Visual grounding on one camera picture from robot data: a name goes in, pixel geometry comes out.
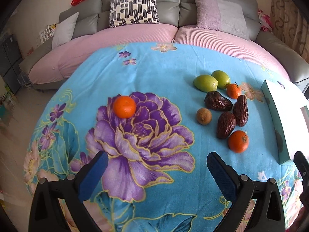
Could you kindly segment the patterned brown curtain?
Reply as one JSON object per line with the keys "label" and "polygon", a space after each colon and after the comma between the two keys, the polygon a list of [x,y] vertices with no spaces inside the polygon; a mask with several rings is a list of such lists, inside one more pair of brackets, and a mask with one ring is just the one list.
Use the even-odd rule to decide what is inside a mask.
{"label": "patterned brown curtain", "polygon": [[308,22],[292,0],[272,0],[273,33],[308,61]]}

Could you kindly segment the dark cabinet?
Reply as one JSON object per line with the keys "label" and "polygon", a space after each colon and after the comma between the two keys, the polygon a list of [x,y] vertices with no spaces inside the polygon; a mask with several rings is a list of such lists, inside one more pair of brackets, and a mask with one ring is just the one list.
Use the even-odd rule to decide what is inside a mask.
{"label": "dark cabinet", "polygon": [[21,85],[18,82],[19,64],[23,61],[18,42],[14,35],[1,41],[1,77],[9,89],[16,94]]}

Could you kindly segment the pink red cloth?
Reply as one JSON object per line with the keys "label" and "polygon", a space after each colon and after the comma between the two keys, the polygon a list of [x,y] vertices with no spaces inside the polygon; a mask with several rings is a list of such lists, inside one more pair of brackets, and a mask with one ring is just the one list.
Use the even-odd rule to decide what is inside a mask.
{"label": "pink red cloth", "polygon": [[258,9],[258,17],[261,25],[260,30],[273,33],[273,25],[270,16],[265,14],[261,9]]}

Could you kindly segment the teal white box tray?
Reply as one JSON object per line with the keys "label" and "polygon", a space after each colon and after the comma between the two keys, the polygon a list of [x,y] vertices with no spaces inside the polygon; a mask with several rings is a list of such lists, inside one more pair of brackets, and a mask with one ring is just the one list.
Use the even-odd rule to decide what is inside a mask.
{"label": "teal white box tray", "polygon": [[308,101],[289,81],[264,80],[261,86],[273,121],[279,164],[301,151],[308,158]]}

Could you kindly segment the purple grey cushion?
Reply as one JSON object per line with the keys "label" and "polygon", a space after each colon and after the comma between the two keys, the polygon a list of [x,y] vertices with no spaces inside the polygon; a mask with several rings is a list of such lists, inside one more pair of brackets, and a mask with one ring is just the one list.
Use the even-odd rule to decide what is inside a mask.
{"label": "purple grey cushion", "polygon": [[223,0],[195,0],[196,27],[249,39],[249,32],[240,5]]}

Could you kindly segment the light grey cushion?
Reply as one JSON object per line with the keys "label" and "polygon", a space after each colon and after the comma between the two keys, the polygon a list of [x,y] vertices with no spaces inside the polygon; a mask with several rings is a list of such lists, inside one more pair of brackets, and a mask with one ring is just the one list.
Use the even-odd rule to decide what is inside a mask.
{"label": "light grey cushion", "polygon": [[68,43],[74,34],[79,12],[68,17],[56,26],[54,36],[52,37],[52,50]]}

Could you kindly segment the dark red date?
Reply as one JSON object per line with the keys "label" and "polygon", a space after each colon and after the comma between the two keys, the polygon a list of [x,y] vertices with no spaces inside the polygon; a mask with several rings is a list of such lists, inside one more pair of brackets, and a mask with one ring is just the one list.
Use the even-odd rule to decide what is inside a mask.
{"label": "dark red date", "polygon": [[208,109],[220,112],[231,111],[233,108],[232,102],[228,98],[223,97],[218,91],[208,92],[204,103]]}
{"label": "dark red date", "polygon": [[219,139],[226,139],[235,129],[237,124],[236,117],[231,112],[224,112],[218,118],[216,136]]}
{"label": "dark red date", "polygon": [[233,114],[236,118],[236,123],[240,127],[244,127],[248,122],[249,112],[247,106],[247,97],[245,95],[240,95],[234,104]]}

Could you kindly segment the mandarin with stem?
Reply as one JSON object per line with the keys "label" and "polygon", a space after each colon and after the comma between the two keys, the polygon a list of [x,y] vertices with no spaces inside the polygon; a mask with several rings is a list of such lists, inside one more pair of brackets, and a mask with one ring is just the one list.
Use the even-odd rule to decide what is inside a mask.
{"label": "mandarin with stem", "polygon": [[228,147],[235,153],[242,153],[249,147],[249,137],[241,130],[233,132],[228,138]]}

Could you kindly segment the small brown longan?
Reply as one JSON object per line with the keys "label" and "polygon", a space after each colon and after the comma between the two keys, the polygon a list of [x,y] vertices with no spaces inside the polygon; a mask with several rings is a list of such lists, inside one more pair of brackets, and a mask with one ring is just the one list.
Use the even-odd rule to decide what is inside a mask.
{"label": "small brown longan", "polygon": [[196,119],[201,125],[208,125],[212,121],[212,113],[207,108],[201,108],[196,113]]}

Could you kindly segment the black white patterned cushion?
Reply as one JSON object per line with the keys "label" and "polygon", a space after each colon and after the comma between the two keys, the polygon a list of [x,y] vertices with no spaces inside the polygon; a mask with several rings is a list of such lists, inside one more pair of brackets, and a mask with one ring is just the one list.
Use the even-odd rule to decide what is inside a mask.
{"label": "black white patterned cushion", "polygon": [[159,23],[157,0],[110,0],[110,28]]}

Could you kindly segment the large orange mandarin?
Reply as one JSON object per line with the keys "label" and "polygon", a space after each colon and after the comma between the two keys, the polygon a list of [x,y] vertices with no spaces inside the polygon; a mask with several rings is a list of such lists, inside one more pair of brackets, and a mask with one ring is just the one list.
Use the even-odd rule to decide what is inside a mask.
{"label": "large orange mandarin", "polygon": [[136,102],[129,96],[119,96],[113,103],[113,111],[118,118],[131,118],[136,111]]}

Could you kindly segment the green jujube back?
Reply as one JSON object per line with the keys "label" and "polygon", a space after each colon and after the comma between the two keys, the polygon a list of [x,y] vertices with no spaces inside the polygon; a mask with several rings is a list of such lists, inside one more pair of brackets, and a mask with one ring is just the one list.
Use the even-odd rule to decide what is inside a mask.
{"label": "green jujube back", "polygon": [[228,84],[230,84],[230,77],[227,73],[221,70],[216,70],[211,74],[218,82],[218,88],[221,90],[226,89]]}

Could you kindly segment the blue floral blanket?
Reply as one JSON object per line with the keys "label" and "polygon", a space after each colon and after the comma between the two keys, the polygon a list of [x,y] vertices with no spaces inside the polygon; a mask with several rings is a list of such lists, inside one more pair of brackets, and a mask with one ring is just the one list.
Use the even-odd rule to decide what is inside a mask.
{"label": "blue floral blanket", "polygon": [[[216,136],[220,112],[202,126],[196,112],[206,94],[193,85],[201,74],[226,72],[248,100],[242,130],[248,149],[237,154]],[[278,162],[277,139],[264,80],[290,81],[276,71],[217,51],[184,44],[130,43],[102,48],[86,59],[48,102],[32,134],[24,181],[65,179],[97,152],[108,166],[85,207],[103,231],[212,231],[227,213],[207,166],[215,151],[252,180],[275,178],[289,227],[302,207],[301,176]],[[118,118],[119,96],[136,102]]]}

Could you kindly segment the green jujube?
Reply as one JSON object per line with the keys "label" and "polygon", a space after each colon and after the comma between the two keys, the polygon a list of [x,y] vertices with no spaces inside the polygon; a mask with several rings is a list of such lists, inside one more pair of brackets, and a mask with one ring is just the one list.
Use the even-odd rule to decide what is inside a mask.
{"label": "green jujube", "polygon": [[200,75],[196,77],[193,81],[193,85],[203,92],[216,91],[218,86],[218,81],[211,75]]}
{"label": "green jujube", "polygon": [[221,70],[216,70],[211,74],[218,82],[218,88],[221,90],[226,89],[228,84],[230,84],[230,77],[227,73]]}

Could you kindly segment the grey sofa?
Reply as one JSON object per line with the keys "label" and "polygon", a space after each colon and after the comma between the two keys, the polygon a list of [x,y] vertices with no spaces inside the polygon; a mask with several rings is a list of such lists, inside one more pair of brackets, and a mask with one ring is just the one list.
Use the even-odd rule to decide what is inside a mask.
{"label": "grey sofa", "polygon": [[[308,63],[277,37],[264,33],[258,26],[258,5],[255,0],[229,0],[241,5],[250,40],[270,52],[287,71],[290,80],[301,90],[308,88]],[[194,0],[157,0],[159,24],[169,24],[180,29],[194,26],[197,9]],[[108,29],[110,0],[86,0],[62,12],[59,19],[64,21],[79,12],[72,39],[93,35]],[[34,85],[41,90],[58,89],[66,80],[57,83]]]}

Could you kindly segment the pink sofa cover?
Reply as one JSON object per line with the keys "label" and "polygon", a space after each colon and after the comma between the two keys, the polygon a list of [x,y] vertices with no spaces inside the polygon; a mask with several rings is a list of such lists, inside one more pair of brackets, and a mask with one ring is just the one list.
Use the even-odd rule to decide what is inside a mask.
{"label": "pink sofa cover", "polygon": [[190,44],[256,63],[288,77],[287,71],[270,52],[250,40],[209,29],[169,24],[130,25],[108,28],[93,35],[77,37],[55,49],[49,39],[28,56],[20,67],[33,85],[61,82],[100,48],[129,43],[159,42]]}

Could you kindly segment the small mandarin by jujubes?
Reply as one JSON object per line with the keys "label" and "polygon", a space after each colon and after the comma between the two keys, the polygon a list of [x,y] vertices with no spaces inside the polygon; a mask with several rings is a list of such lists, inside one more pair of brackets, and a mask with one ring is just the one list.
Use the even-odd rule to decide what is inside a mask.
{"label": "small mandarin by jujubes", "polygon": [[241,94],[241,88],[237,83],[228,84],[226,87],[226,94],[232,99],[237,99]]}

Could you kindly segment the green jujube front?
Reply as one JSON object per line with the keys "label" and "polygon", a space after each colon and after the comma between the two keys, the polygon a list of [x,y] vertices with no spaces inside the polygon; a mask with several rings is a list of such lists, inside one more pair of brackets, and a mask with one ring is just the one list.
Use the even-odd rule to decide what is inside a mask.
{"label": "green jujube front", "polygon": [[193,85],[203,92],[216,91],[218,86],[218,81],[211,75],[200,75],[196,77],[193,81]]}

